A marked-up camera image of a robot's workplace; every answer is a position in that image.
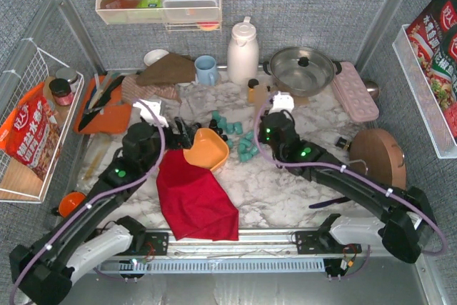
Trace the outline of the orange plastic storage basket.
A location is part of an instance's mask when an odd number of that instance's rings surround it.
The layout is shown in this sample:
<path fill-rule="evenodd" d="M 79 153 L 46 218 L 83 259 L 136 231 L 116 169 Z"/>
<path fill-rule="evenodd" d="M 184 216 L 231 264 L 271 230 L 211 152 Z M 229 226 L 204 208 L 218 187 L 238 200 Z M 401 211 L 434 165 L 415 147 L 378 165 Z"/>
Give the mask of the orange plastic storage basket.
<path fill-rule="evenodd" d="M 184 149 L 184 158 L 190 164 L 210 171 L 220 169 L 229 157 L 226 142 L 212 129 L 200 128 L 190 149 Z"/>

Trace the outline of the red cloth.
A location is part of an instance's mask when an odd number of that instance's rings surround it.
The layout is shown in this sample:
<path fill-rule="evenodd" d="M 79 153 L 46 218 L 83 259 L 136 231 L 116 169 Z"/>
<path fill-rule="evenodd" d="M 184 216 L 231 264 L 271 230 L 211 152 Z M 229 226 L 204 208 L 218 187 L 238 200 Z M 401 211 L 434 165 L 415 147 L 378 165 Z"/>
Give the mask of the red cloth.
<path fill-rule="evenodd" d="M 175 240 L 238 240 L 238 209 L 212 172 L 189 164 L 182 150 L 165 153 L 156 187 Z"/>

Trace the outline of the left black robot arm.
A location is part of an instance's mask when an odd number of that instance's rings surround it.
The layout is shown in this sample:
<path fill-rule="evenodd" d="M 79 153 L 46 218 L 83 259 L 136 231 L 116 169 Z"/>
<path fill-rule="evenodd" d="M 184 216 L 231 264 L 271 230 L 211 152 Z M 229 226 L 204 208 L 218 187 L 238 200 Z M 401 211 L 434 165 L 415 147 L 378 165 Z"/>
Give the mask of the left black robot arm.
<path fill-rule="evenodd" d="M 146 121 L 131 125 L 86 198 L 48 234 L 9 254 L 14 286 L 34 304 L 60 304 L 88 271 L 119 254 L 142 254 L 146 227 L 130 216 L 97 226 L 145 183 L 167 149 L 187 149 L 197 128 L 174 119 L 178 132 Z"/>

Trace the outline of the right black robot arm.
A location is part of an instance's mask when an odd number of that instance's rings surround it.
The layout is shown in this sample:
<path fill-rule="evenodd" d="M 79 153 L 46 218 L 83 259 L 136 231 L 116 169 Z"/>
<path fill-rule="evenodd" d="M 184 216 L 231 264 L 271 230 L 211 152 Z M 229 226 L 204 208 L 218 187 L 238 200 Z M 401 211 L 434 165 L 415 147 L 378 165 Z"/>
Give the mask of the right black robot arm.
<path fill-rule="evenodd" d="M 436 219 L 423 190 L 407 190 L 382 184 L 354 171 L 321 146 L 303 140 L 296 133 L 292 115 L 282 110 L 255 121 L 257 144 L 266 144 L 272 154 L 266 159 L 290 175 L 327 186 L 355 201 L 381 223 L 378 229 L 364 229 L 361 238 L 350 234 L 349 243 L 370 244 L 370 238 L 402 262 L 414 264 L 424 253 L 431 233 L 438 231 Z"/>

